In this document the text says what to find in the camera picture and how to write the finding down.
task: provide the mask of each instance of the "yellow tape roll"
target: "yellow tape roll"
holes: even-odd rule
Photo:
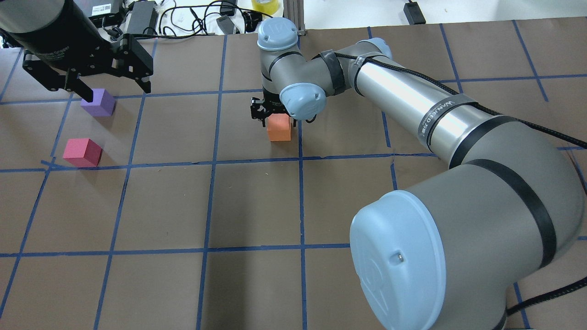
[[[277,0],[252,0],[253,9],[264,12],[267,15],[273,15],[279,9],[279,1]]]

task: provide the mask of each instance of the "foam block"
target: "foam block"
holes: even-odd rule
[[[291,141],[292,125],[286,113],[274,113],[266,120],[269,141]]]
[[[94,101],[88,102],[82,99],[82,108],[93,117],[112,116],[116,103],[114,97],[104,88],[93,88],[92,91],[94,91]]]
[[[76,167],[96,167],[102,156],[102,148],[90,139],[69,139],[63,159]]]

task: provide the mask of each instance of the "blue tape line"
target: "blue tape line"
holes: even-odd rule
[[[530,57],[530,53],[528,52],[528,48],[526,48],[526,44],[524,43],[524,39],[522,38],[522,35],[519,32],[518,24],[515,22],[515,20],[512,20],[512,23],[514,24],[515,33],[518,35],[519,42],[522,45],[524,53],[526,54],[526,58],[528,59],[528,63],[530,64],[530,68],[532,69],[532,72],[534,73],[534,78],[536,79],[536,82],[538,83],[538,87],[540,87],[540,92],[542,93],[542,97],[544,97],[544,101],[548,102],[548,96],[546,96],[546,92],[544,91],[544,87],[542,87],[542,83],[540,82],[540,78],[538,77],[538,72],[536,71],[536,68],[534,67],[534,63],[532,62],[532,58]]]
[[[306,303],[306,228],[304,224],[304,193],[303,193],[303,125],[298,123],[298,157],[299,157],[299,241],[300,241],[300,263],[302,281],[302,330],[308,329],[308,308]]]
[[[553,76],[538,76],[540,79],[560,79],[560,78],[584,78],[587,77],[587,73],[581,73],[578,75],[553,75]]]
[[[214,197],[214,181],[216,177],[216,160],[218,157],[218,136],[220,135],[220,116],[222,110],[222,87],[224,85],[224,68],[226,64],[226,44],[228,35],[224,35],[222,43],[222,61],[220,65],[220,83],[218,85],[218,104],[216,109],[216,131],[214,133],[214,153],[212,154],[212,170],[210,173],[210,190],[208,193],[208,211],[206,213],[206,229],[204,236],[204,253],[202,255],[202,270],[200,272],[200,292],[198,296],[198,310],[196,314],[195,328],[201,329],[202,309],[204,305],[204,287],[206,281],[206,269],[208,264],[208,246],[210,245],[210,225],[212,222],[212,200]]]
[[[349,248],[349,243],[325,243],[305,244],[304,249],[320,250],[330,248]],[[243,251],[274,251],[274,250],[300,250],[300,244],[289,245],[257,245],[244,247],[218,247],[218,248],[171,248],[151,250],[113,250],[113,251],[58,251],[58,252],[23,252],[21,257],[76,257],[88,255],[143,255],[143,254],[184,254],[201,253],[206,250],[208,253],[243,252]],[[0,258],[14,258],[19,255],[15,253],[0,253]]]
[[[396,177],[396,164],[395,164],[395,162],[392,163],[392,165],[390,166],[390,169],[392,171],[393,190],[397,190],[397,177]]]
[[[10,80],[12,79],[12,75],[14,74],[14,71],[16,70],[16,67],[18,66],[18,59],[21,58],[22,50],[23,50],[23,48],[20,49],[20,51],[18,52],[18,55],[16,56],[16,59],[14,60],[14,64],[12,65],[12,69],[10,70],[10,73],[8,74],[8,78],[6,79],[6,83],[4,84],[4,88],[2,88],[2,93],[0,93],[0,101],[2,101],[2,98],[4,97],[4,94],[6,93],[6,90],[8,89],[8,85],[10,84]]]
[[[304,160],[329,160],[329,159],[359,159],[359,158],[385,158],[392,157],[393,153],[377,153],[377,154],[348,154],[340,156],[308,156],[303,157]]]
[[[223,90],[222,94],[235,94],[235,93],[258,93],[263,92],[262,89],[235,89],[235,90]]]
[[[242,251],[273,251],[273,250],[299,250],[301,245],[260,245],[254,247],[222,247],[208,248],[210,252],[242,252]]]
[[[100,299],[98,300],[98,308],[96,309],[96,318],[94,319],[94,330],[98,330],[100,324],[100,316],[102,314],[102,305],[104,304],[104,295],[106,294],[106,285],[108,284],[108,275],[110,274],[110,266],[112,265],[112,255],[108,255],[106,262],[106,270],[104,271],[104,279],[102,280],[102,289],[100,290]]]
[[[568,151],[568,150],[585,150],[583,147],[579,146],[568,146],[568,147],[556,147],[557,150],[560,151]]]
[[[139,109],[139,116],[141,115],[141,113],[143,111],[143,105],[144,105],[144,98],[141,101],[141,108]],[[133,158],[134,145],[136,143],[136,133],[139,129],[139,124],[140,124],[140,120],[137,120],[137,124],[135,127],[135,137],[133,139],[133,144],[131,146],[129,162],[131,162],[132,158]],[[129,177],[130,177],[130,168],[126,169],[126,175],[124,177],[124,184],[122,186],[122,192],[120,193],[120,202],[118,205],[118,210],[116,212],[116,220],[114,222],[114,229],[112,231],[112,239],[110,241],[110,252],[114,251],[114,246],[116,245],[116,237],[118,235],[118,227],[120,225],[120,216],[122,214],[122,208],[124,205],[124,198],[126,196],[126,188],[129,183]],[[94,320],[94,330],[97,330],[98,325],[100,324],[100,316],[102,314],[102,305],[104,303],[104,296],[106,294],[106,287],[108,285],[108,277],[110,275],[110,266],[111,265],[112,265],[112,254],[109,254],[108,261],[106,262],[106,270],[104,271],[104,279],[102,281],[102,289],[100,290],[100,299],[98,300],[98,307],[96,309],[96,318]]]
[[[112,165],[112,166],[97,166],[97,167],[69,167],[69,166],[53,166],[51,171],[63,172],[63,171],[108,171],[108,170],[124,170],[132,168],[128,165]]]
[[[141,97],[143,97],[143,95],[120,95],[120,96],[114,96],[114,98],[117,99],[117,100],[122,100],[122,99],[140,99]]]
[[[383,119],[383,131],[385,132],[385,144],[388,148],[392,147],[392,143],[389,140],[389,129],[387,128],[387,115],[381,111],[381,118]]]
[[[153,43],[153,59],[155,58],[155,50],[157,49],[157,40]],[[100,316],[102,314],[102,305],[104,303],[104,296],[106,295],[106,287],[108,286],[108,277],[110,275],[110,266],[112,265],[112,252],[114,251],[114,246],[116,245],[116,237],[118,236],[118,227],[120,225],[120,216],[122,215],[122,208],[124,206],[124,198],[126,196],[126,189],[129,183],[130,178],[130,165],[133,163],[134,157],[134,148],[137,144],[137,137],[139,135],[139,127],[141,125],[141,119],[143,117],[143,109],[145,104],[146,94],[143,93],[143,97],[141,98],[141,105],[139,107],[139,114],[137,116],[137,122],[134,127],[134,135],[133,135],[133,142],[130,146],[130,153],[129,153],[129,162],[126,169],[126,175],[124,177],[124,184],[122,185],[122,192],[120,193],[120,203],[118,205],[118,210],[116,212],[116,220],[114,221],[114,229],[112,231],[112,240],[110,241],[110,254],[108,255],[108,261],[106,262],[106,269],[104,271],[104,279],[102,281],[102,289],[100,290],[100,298],[98,300],[98,307],[96,308],[96,318],[94,319],[94,330],[98,330],[98,326],[100,324]]]
[[[262,158],[262,159],[241,159],[241,160],[218,160],[217,164],[245,164],[245,163],[273,163],[279,161],[297,161],[297,157],[283,157],[283,158]]]
[[[172,248],[172,249],[155,249],[155,250],[123,250],[112,251],[112,255],[143,255],[143,254],[183,254],[183,253],[201,253],[203,248]]]
[[[458,92],[463,92],[463,87],[461,86],[461,79],[458,77],[457,66],[454,64],[453,53],[450,51],[450,45],[448,44],[448,39],[446,38],[446,33],[444,32],[443,24],[438,25],[440,27],[440,32],[442,33],[442,39],[444,40],[444,45],[446,46],[446,51],[448,53],[448,59],[450,60],[450,65],[453,67],[454,78],[458,86]]]
[[[585,78],[587,73],[575,74],[575,75],[551,75],[551,76],[527,76],[527,77],[498,77],[498,78],[469,78],[459,79],[459,82],[495,82],[495,81],[510,81],[510,80],[534,80],[538,79],[562,79],[562,78]],[[456,79],[444,79],[439,80],[441,83],[456,83]],[[240,90],[223,90],[222,94],[235,94],[235,93],[258,93],[262,92],[262,89],[240,89]],[[219,91],[209,92],[185,92],[185,93],[160,93],[160,94],[148,94],[147,97],[167,97],[167,96],[185,96],[185,95],[214,95],[219,94]],[[115,96],[115,99],[138,99],[143,97],[142,95],[123,95]],[[0,102],[0,105],[26,105],[26,104],[38,104],[38,103],[53,103],[53,102],[67,102],[69,99],[55,99],[55,100],[32,100],[32,101],[10,101]],[[81,99],[72,99],[73,102],[80,101]]]
[[[5,169],[0,170],[0,173],[26,173],[26,172],[44,172],[45,169]]]
[[[55,100],[37,100],[37,101],[10,101],[0,102],[0,105],[34,105],[38,103],[55,103],[55,102],[67,102],[69,99],[55,99]]]
[[[471,78],[461,79],[461,82],[500,82],[500,81],[512,81],[512,80],[534,80],[536,77],[502,77],[502,78]]]
[[[161,94],[148,94],[147,97],[167,97],[167,96],[187,96],[187,95],[216,95],[219,94],[217,90],[211,90],[206,92],[183,92],[183,93],[161,93]]]
[[[65,120],[68,117],[69,108],[72,105],[73,93],[69,95],[68,104],[65,106],[65,110],[63,111],[63,117],[61,118],[61,123],[59,123],[59,129],[57,130],[57,136],[55,136],[55,141],[53,142],[53,149],[51,149],[50,157],[55,156],[55,150],[57,150],[57,145],[59,144],[59,138],[61,137],[61,132],[63,132],[63,127],[65,125]]]
[[[349,243],[334,243],[334,244],[306,244],[306,249],[323,249],[323,248],[350,248]]]
[[[16,275],[16,270],[18,269],[18,265],[21,261],[22,253],[25,250],[26,240],[29,237],[29,232],[31,231],[31,226],[33,224],[33,220],[35,219],[37,207],[39,206],[39,201],[41,200],[41,196],[43,195],[43,191],[45,189],[45,185],[47,184],[47,179],[49,178],[50,173],[51,173],[51,169],[49,168],[45,172],[45,178],[43,178],[43,183],[41,184],[41,187],[39,188],[39,193],[37,194],[37,198],[36,198],[35,203],[33,205],[31,215],[29,216],[29,221],[26,223],[25,234],[22,237],[21,247],[18,250],[18,255],[17,255],[16,260],[14,262],[14,267],[12,267],[12,272],[10,274],[10,279],[8,280],[8,285],[6,286],[6,291],[4,292],[2,304],[0,305],[0,318],[2,318],[2,314],[4,313],[4,308],[6,307],[6,300],[8,299],[8,295],[10,294],[10,289],[12,288],[12,283],[14,282],[14,276]]]
[[[559,150],[583,150],[581,147],[559,147]],[[303,160],[335,160],[335,159],[369,159],[369,158],[385,158],[385,157],[438,157],[434,153],[382,153],[382,154],[350,154],[339,156],[306,156]],[[173,167],[173,166],[197,166],[197,165],[212,165],[212,164],[249,164],[249,163],[273,163],[283,161],[298,161],[299,157],[283,157],[283,158],[261,158],[261,159],[238,159],[238,160],[217,160],[217,161],[197,161],[197,162],[178,162],[178,163],[143,163],[131,165],[111,165],[111,166],[97,166],[97,167],[72,167],[63,166],[59,164],[52,164],[46,160],[41,160],[41,163],[51,167],[51,171],[101,171],[101,170],[124,170],[124,169],[142,169],[146,167]],[[3,169],[0,173],[21,173],[21,172],[43,172],[45,169]]]
[[[519,291],[519,285],[518,283],[514,283],[514,291],[515,291],[515,296],[518,300],[518,304],[521,304],[523,302],[522,300],[522,294]],[[526,309],[522,309],[520,310],[520,313],[522,315],[522,320],[524,322],[524,326],[526,327],[526,329],[530,329],[530,322],[528,322],[528,316],[526,315]]]

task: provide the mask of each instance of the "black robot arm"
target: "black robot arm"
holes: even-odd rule
[[[26,49],[23,68],[47,90],[75,92],[91,102],[80,77],[107,73],[151,92],[153,58],[130,34],[104,40],[73,0],[0,0],[0,28]]]

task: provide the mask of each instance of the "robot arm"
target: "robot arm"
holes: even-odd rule
[[[265,100],[253,101],[253,118],[311,119],[327,96],[352,88],[449,163],[352,221],[353,262],[379,321],[389,330],[503,329],[507,287],[579,234],[585,198],[574,168],[527,125],[401,72],[381,39],[309,62],[297,40],[286,19],[261,25]]]
[[[129,34],[104,40],[73,0],[0,0],[0,17],[0,29],[26,48],[23,68],[47,90],[73,91],[91,102],[80,77],[108,73],[151,92],[149,53]]]

